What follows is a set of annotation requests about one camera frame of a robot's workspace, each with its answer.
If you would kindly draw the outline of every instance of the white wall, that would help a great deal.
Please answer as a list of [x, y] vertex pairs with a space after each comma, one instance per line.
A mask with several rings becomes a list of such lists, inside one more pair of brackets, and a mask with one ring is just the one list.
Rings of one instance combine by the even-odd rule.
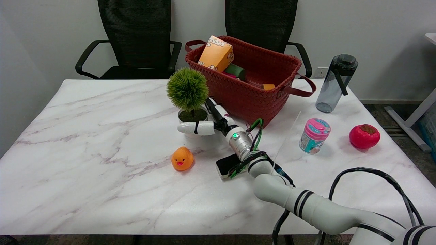
[[[0, 14], [2, 156], [64, 79], [87, 79], [74, 65], [107, 36], [96, 0], [1, 0]], [[436, 46], [423, 38], [427, 32], [436, 32], [434, 0], [301, 0], [291, 41], [306, 47], [314, 69], [354, 55], [360, 65], [350, 87], [360, 99], [422, 100], [436, 87]], [[173, 0], [172, 40], [211, 34], [225, 34], [223, 0]], [[286, 53], [297, 54], [293, 47]], [[110, 45], [100, 44], [84, 70], [101, 75], [113, 65]]]

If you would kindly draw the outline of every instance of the orange rubber duck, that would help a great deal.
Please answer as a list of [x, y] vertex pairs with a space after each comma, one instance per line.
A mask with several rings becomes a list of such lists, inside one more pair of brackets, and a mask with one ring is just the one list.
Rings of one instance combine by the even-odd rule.
[[171, 163], [176, 170], [185, 171], [194, 163], [194, 155], [188, 148], [182, 146], [174, 152]]

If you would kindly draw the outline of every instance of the robotic arm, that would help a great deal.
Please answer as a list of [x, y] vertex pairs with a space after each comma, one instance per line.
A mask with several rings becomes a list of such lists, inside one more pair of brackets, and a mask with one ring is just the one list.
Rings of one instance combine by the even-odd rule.
[[187, 122], [177, 129], [182, 133], [198, 135], [221, 131], [248, 173], [255, 178], [254, 194], [260, 200], [277, 204], [330, 235], [357, 227], [350, 245], [436, 244], [436, 226], [421, 225], [406, 229], [388, 217], [344, 207], [312, 191], [294, 187], [286, 174], [275, 170], [266, 153], [251, 150], [252, 140], [221, 105], [208, 98], [206, 106], [215, 122]]

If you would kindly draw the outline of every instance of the cardboard box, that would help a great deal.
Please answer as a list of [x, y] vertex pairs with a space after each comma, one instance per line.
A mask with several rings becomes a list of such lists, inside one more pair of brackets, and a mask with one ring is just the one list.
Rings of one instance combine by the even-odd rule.
[[233, 61], [233, 47], [223, 40], [211, 36], [198, 61], [202, 66], [223, 72]]

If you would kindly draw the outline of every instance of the wall baseboard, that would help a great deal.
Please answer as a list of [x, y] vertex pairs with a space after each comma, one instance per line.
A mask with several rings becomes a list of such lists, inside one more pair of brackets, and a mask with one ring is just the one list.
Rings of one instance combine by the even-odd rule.
[[364, 105], [420, 105], [422, 100], [376, 100], [376, 99], [361, 99], [360, 102]]

